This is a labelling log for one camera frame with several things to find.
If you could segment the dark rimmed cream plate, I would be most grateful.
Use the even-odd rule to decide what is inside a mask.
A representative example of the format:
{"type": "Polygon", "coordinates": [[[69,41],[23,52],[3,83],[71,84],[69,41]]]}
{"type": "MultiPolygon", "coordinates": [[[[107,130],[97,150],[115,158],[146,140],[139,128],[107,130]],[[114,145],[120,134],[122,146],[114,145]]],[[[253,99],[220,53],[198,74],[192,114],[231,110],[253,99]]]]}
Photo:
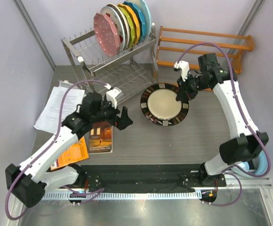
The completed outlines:
{"type": "Polygon", "coordinates": [[[171,83],[157,83],[147,87],[140,100],[145,118],[163,127],[182,122],[189,112],[189,102],[177,101],[178,91],[179,88],[171,83]]]}

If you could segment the steel dish rack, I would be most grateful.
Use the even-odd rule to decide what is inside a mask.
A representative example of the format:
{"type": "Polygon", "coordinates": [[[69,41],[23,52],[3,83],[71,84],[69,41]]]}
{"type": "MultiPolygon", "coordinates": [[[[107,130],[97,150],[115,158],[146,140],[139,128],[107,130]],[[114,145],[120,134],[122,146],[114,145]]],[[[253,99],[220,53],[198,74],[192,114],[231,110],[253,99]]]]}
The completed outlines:
{"type": "Polygon", "coordinates": [[[107,56],[89,31],[73,39],[61,40],[76,81],[96,80],[121,89],[122,103],[158,81],[154,49],[157,42],[155,24],[140,44],[116,56],[107,56]]]}

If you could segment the pink dotted plate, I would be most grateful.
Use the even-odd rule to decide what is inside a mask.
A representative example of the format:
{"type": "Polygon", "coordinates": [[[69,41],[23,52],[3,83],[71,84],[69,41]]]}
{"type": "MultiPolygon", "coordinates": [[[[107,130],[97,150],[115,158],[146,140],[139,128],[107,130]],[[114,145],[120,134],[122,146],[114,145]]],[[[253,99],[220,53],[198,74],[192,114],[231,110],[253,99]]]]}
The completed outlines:
{"type": "Polygon", "coordinates": [[[108,57],[119,53],[120,38],[116,26],[107,15],[96,13],[93,18],[95,37],[103,52],[108,57]]]}

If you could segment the brown floral pattern plate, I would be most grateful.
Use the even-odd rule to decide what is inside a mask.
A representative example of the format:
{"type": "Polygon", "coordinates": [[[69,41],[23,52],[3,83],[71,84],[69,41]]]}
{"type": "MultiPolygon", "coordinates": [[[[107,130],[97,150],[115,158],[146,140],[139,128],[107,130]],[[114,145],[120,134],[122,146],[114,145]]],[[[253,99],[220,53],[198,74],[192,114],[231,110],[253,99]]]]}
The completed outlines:
{"type": "Polygon", "coordinates": [[[125,37],[124,50],[127,50],[129,47],[129,41],[130,41],[130,30],[129,30],[127,19],[126,19],[124,13],[122,12],[121,8],[119,8],[118,6],[111,4],[111,3],[107,4],[107,6],[114,9],[116,11],[116,13],[119,15],[120,21],[122,22],[122,25],[124,28],[124,31],[123,31],[123,34],[125,37]]]}

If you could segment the white strawberry plate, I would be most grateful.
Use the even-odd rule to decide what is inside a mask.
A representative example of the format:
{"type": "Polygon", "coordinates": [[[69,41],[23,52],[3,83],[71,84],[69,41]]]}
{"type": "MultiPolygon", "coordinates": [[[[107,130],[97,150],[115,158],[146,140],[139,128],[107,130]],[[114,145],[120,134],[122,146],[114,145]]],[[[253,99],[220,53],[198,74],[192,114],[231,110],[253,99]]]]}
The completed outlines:
{"type": "Polygon", "coordinates": [[[120,39],[119,52],[122,52],[125,46],[125,35],[124,35],[124,24],[120,19],[119,13],[112,6],[104,6],[101,11],[101,14],[107,15],[116,27],[117,34],[120,39]]]}

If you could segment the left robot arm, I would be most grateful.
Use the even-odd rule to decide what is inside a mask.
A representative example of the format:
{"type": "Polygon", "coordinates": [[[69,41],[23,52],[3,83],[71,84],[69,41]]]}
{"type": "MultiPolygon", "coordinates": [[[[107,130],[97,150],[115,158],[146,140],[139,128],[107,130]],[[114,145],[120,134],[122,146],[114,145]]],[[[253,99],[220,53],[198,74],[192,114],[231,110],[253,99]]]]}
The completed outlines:
{"type": "Polygon", "coordinates": [[[123,130],[133,124],[128,116],[128,109],[117,108],[122,91],[113,88],[102,96],[90,92],[78,104],[76,110],[69,114],[60,124],[57,132],[37,152],[27,160],[15,166],[10,164],[5,169],[6,184],[9,194],[13,194],[26,207],[35,206],[42,197],[65,185],[80,188],[85,184],[85,173],[77,166],[48,173],[47,169],[70,146],[77,143],[93,125],[107,122],[111,126],[123,130]]]}

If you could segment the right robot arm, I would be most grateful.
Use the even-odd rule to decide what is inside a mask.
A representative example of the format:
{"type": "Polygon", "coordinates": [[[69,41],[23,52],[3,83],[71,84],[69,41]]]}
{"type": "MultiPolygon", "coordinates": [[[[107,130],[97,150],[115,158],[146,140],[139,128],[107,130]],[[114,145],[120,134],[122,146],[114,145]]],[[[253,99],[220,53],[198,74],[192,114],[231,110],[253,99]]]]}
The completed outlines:
{"type": "Polygon", "coordinates": [[[174,64],[174,70],[181,72],[176,99],[193,100],[199,91],[210,88],[221,104],[230,131],[230,140],[220,145],[218,155],[201,164],[199,182],[209,186],[215,177],[230,169],[254,178],[267,175],[271,167],[266,151],[269,136],[252,121],[232,65],[222,67],[215,53],[200,56],[198,62],[200,72],[196,76],[191,75],[188,62],[179,60],[174,64]]]}

